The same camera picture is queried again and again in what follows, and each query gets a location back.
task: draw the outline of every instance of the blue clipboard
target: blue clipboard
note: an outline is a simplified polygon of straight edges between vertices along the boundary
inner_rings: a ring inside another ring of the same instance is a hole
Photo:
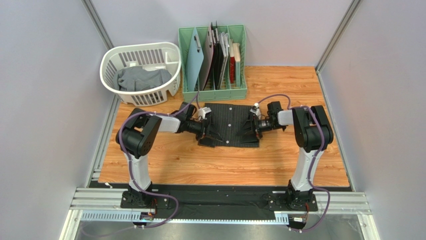
[[[186,83],[188,91],[198,91],[198,76],[200,74],[201,65],[203,64],[204,54],[201,47],[200,38],[197,29],[194,27],[192,32],[191,43],[189,44],[188,58],[186,59]]]

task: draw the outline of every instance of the wooden table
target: wooden table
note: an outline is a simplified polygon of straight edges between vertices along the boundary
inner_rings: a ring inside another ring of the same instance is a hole
[[[323,105],[324,97],[313,67],[299,66],[248,66],[245,69],[248,86],[244,100],[217,101],[236,105],[253,105],[262,98],[276,93],[285,93],[291,98],[291,106]],[[151,107],[147,111],[171,113],[183,101],[182,89],[168,101]],[[262,113],[267,103],[281,101],[285,97],[274,97],[260,105]],[[115,135],[134,106],[121,104],[100,173],[101,183],[127,183],[129,173],[126,159],[115,142]],[[148,154],[149,175],[155,184],[198,184],[198,185],[258,185],[286,186],[293,176],[299,155],[293,126],[265,132],[259,148],[237,148],[198,146],[195,135],[184,133],[158,133]],[[336,138],[322,155],[314,184],[319,186],[349,186]]]

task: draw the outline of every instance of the white laundry basket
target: white laundry basket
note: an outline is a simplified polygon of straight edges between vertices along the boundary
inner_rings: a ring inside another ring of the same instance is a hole
[[[113,77],[118,70],[142,66],[147,71],[166,69],[171,79],[163,85],[146,91],[119,91],[114,89]],[[171,42],[118,46],[103,56],[100,64],[100,80],[123,103],[135,106],[152,106],[167,101],[169,91],[174,96],[181,84],[181,52]]]

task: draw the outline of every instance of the white wall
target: white wall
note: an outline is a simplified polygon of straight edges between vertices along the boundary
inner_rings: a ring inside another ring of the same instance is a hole
[[[244,24],[246,65],[317,64],[351,0],[92,0],[115,46],[178,42],[179,27]]]
[[[112,95],[80,0],[0,3],[0,239],[57,240]]]
[[[321,76],[383,240],[424,239],[426,1],[365,0]]]

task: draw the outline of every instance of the folded cloth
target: folded cloth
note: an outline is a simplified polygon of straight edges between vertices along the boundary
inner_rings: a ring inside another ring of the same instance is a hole
[[[117,71],[112,82],[115,90],[139,92],[159,87],[171,78],[166,69],[147,71],[142,66],[132,66]]]

